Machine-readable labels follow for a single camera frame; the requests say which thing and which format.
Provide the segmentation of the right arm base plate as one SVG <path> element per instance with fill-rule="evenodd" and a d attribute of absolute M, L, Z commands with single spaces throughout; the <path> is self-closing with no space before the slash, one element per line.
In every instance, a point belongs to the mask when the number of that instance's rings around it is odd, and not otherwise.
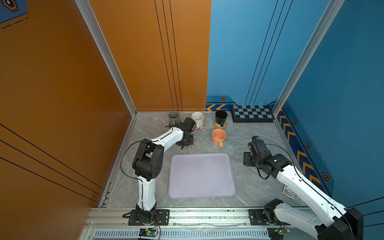
<path fill-rule="evenodd" d="M 267 226 L 264 209 L 249 209 L 250 224 L 252 226 Z"/>

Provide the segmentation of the rattan woven round coaster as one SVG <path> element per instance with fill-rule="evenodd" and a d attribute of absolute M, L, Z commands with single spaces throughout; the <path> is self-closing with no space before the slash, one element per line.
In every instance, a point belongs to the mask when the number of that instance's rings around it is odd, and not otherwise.
<path fill-rule="evenodd" d="M 213 121 L 213 127 L 215 129 L 225 130 L 227 128 L 227 126 L 228 126 L 227 122 L 224 122 L 223 124 L 221 124 L 220 122 L 217 123 L 216 121 Z"/>

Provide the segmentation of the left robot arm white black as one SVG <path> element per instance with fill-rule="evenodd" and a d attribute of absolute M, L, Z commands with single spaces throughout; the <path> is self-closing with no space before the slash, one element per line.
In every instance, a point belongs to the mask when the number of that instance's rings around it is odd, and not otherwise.
<path fill-rule="evenodd" d="M 173 145 L 182 147 L 192 145 L 194 130 L 195 128 L 188 129 L 182 126 L 172 127 L 157 138 L 140 141 L 133 161 L 133 169 L 139 182 L 137 206 L 140 210 L 145 213 L 154 211 L 156 178 L 163 167 L 164 153 Z"/>

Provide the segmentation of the pink flower coaster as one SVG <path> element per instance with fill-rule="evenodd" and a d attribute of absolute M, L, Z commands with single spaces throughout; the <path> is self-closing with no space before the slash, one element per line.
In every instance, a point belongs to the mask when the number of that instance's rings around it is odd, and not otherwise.
<path fill-rule="evenodd" d="M 205 132 L 207 130 L 208 122 L 204 120 L 203 124 L 199 128 L 195 128 L 194 132 Z"/>
<path fill-rule="evenodd" d="M 190 135 L 187 138 L 182 139 L 181 141 L 177 142 L 176 145 L 181 150 L 183 150 L 183 149 L 191 150 L 191 149 L 195 148 L 194 140 L 195 140 L 195 137 L 193 135 Z"/>

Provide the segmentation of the blue woven round coaster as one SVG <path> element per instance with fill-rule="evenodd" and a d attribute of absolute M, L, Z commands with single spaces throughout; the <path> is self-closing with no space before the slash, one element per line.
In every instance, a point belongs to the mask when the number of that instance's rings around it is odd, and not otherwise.
<path fill-rule="evenodd" d="M 220 146 L 215 145 L 212 141 L 211 141 L 210 143 L 211 143 L 211 146 L 212 146 L 213 148 L 215 148 L 215 149 L 224 149 L 224 148 L 226 147 L 226 145 L 227 145 L 227 143 L 224 142 L 224 143 L 223 143 L 223 147 L 221 148 Z"/>

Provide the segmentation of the grey mug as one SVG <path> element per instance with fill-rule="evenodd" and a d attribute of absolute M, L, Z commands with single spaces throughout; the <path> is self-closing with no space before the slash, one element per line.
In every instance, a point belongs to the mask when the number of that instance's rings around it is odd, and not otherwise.
<path fill-rule="evenodd" d="M 180 122 L 181 122 L 180 114 L 177 111 L 169 112 L 168 118 L 169 118 L 169 125 L 172 127 L 180 124 Z"/>

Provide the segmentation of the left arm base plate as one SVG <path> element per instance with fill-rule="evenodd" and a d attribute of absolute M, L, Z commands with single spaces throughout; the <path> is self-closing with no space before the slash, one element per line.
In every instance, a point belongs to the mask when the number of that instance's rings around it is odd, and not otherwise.
<path fill-rule="evenodd" d="M 170 219 L 170 210 L 159 209 L 154 211 L 143 211 L 141 209 L 132 210 L 129 215 L 129 226 L 155 226 L 159 224 L 168 226 Z"/>

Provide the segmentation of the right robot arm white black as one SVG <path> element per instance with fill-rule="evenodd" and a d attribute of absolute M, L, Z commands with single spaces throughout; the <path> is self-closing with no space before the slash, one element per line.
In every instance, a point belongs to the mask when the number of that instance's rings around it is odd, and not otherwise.
<path fill-rule="evenodd" d="M 308 214 L 282 200 L 274 199 L 264 206 L 263 220 L 268 225 L 287 223 L 317 240 L 362 240 L 364 217 L 355 208 L 347 209 L 307 180 L 292 162 L 281 154 L 272 156 L 244 153 L 244 165 L 265 171 L 291 189 L 313 211 Z"/>

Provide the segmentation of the orange mug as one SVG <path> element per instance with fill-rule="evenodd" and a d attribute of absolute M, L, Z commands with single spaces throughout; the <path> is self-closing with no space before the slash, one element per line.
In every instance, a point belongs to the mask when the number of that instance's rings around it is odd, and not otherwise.
<path fill-rule="evenodd" d="M 226 141 L 226 132 L 222 129 L 215 129 L 212 132 L 212 143 L 218 148 L 223 148 Z"/>

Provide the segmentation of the black mug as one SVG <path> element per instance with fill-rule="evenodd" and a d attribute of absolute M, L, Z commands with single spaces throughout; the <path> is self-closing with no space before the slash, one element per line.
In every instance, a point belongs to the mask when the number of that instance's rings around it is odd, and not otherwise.
<path fill-rule="evenodd" d="M 224 127 L 227 117 L 228 117 L 228 113 L 226 111 L 222 111 L 222 110 L 216 111 L 215 113 L 216 124 L 219 125 L 220 127 Z"/>

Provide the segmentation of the white mug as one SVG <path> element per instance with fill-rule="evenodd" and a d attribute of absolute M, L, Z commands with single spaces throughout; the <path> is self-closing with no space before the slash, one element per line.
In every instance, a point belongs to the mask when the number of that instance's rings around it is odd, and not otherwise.
<path fill-rule="evenodd" d="M 192 113 L 192 119 L 195 121 L 196 129 L 201 128 L 204 125 L 204 114 L 201 112 Z"/>

